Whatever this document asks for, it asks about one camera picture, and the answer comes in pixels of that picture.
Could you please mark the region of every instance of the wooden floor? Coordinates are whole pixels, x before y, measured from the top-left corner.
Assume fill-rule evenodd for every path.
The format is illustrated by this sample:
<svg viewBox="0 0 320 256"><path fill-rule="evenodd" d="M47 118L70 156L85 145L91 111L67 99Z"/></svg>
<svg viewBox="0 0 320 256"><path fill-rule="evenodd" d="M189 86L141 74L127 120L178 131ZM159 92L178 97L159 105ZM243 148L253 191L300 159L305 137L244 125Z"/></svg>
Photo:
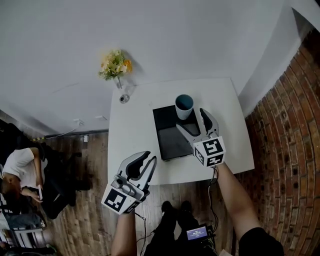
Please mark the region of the wooden floor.
<svg viewBox="0 0 320 256"><path fill-rule="evenodd" d="M76 206L67 206L55 220L47 221L41 243L51 243L63 256L106 256L111 253L117 215L101 205L101 198L108 183L107 157L108 134L93 134L89 142L83 142L83 136L67 136L45 141L53 149L66 153L82 152L76 160L76 173L79 178L89 177L92 182L90 191L77 192ZM212 225L214 217L210 211L208 186L209 181L190 182L173 185L151 186L150 195L139 205L136 212L146 217L146 235L149 235L160 223L161 205L170 201L179 208L181 202L189 200L193 215L200 224ZM213 209L219 218L216 234L216 248L231 252L233 226L221 197L218 185L211 188ZM176 225L175 235L179 235ZM137 239L144 237L144 223L136 218ZM153 235L147 238L148 244ZM138 252L143 246L143 239L138 242Z"/></svg>

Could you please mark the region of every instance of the red brick wall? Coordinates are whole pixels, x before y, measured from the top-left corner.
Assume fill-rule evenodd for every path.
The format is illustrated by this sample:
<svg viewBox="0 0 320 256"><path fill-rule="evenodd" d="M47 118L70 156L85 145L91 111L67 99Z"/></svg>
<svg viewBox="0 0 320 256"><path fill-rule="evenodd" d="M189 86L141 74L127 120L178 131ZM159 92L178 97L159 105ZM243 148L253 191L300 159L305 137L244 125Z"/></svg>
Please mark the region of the red brick wall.
<svg viewBox="0 0 320 256"><path fill-rule="evenodd" d="M286 255L320 241L320 35L310 34L246 118L255 170L239 180Z"/></svg>

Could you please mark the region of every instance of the smartphone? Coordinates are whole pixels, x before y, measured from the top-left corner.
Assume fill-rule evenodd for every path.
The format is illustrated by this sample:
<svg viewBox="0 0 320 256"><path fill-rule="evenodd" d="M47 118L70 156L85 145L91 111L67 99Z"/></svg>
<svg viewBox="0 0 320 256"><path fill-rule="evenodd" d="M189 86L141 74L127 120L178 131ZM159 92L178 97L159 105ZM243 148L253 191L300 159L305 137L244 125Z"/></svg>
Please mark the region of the smartphone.
<svg viewBox="0 0 320 256"><path fill-rule="evenodd" d="M40 197L40 200L42 200L42 191L41 191L41 187L40 187L40 185L38 185L38 190L39 190L39 197Z"/></svg>
<svg viewBox="0 0 320 256"><path fill-rule="evenodd" d="M201 226L195 229L188 230L186 232L186 235L188 237L188 240L194 240L198 238L204 238L208 236L207 233L207 227L206 226Z"/></svg>

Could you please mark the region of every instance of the black tray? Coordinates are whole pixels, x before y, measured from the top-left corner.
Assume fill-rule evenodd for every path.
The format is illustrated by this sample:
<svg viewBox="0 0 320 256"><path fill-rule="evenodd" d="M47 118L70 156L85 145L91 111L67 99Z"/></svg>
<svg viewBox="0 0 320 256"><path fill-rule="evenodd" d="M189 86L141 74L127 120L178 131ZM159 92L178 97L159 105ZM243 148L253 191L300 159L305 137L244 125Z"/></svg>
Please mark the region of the black tray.
<svg viewBox="0 0 320 256"><path fill-rule="evenodd" d="M174 105L166 106L154 109L153 117L162 160L167 161L193 153L191 145L179 132L176 124L186 127L194 135L199 134L200 129L194 110L186 120L181 120Z"/></svg>

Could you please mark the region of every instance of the small screen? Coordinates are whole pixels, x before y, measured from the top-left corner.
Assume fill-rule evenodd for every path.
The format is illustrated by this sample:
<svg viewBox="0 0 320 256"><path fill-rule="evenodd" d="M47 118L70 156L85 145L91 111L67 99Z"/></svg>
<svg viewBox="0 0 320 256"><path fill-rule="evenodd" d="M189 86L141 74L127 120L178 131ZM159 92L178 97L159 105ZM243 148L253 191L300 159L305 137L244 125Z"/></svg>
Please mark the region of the small screen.
<svg viewBox="0 0 320 256"><path fill-rule="evenodd" d="M188 240L193 240L193 239L206 237L208 234L207 234L206 227L202 226L196 229L188 230L186 232L186 235L188 236Z"/></svg>

